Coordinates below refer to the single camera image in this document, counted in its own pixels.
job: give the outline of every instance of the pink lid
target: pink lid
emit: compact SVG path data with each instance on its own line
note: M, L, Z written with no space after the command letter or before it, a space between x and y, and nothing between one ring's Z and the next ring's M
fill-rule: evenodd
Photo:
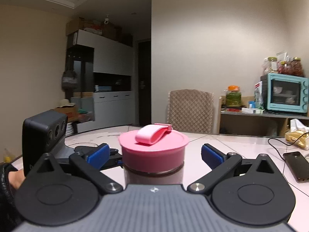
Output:
M122 133L119 142L126 166L140 172L161 173L182 165L188 137L171 125L154 124Z

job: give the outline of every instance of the oven glass window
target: oven glass window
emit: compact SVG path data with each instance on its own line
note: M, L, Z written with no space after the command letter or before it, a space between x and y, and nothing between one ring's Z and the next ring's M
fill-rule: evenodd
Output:
M300 83L271 81L271 103L300 105Z

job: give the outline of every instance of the gray ribbed panel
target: gray ribbed panel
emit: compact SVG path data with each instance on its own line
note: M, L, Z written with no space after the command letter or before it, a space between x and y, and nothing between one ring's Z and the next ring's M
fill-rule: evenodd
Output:
M180 185L128 185L120 194L105 196L84 219L61 227L42 228L23 223L16 232L291 232L287 225L245 228L215 213L201 195L189 194Z

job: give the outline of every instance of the dark door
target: dark door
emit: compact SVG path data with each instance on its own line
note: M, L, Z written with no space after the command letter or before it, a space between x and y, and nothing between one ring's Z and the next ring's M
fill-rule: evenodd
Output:
M139 123L151 124L151 41L138 44Z

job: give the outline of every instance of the beige wall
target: beige wall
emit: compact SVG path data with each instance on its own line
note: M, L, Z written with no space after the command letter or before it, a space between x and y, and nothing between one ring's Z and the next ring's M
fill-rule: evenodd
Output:
M281 0L288 26L289 56L302 58L309 77L309 0Z
M166 121L171 90L217 98L229 85L253 95L263 59L287 48L278 0L152 0L152 122Z
M25 118L64 98L65 24L68 18L0 5L0 161L7 148L21 154Z

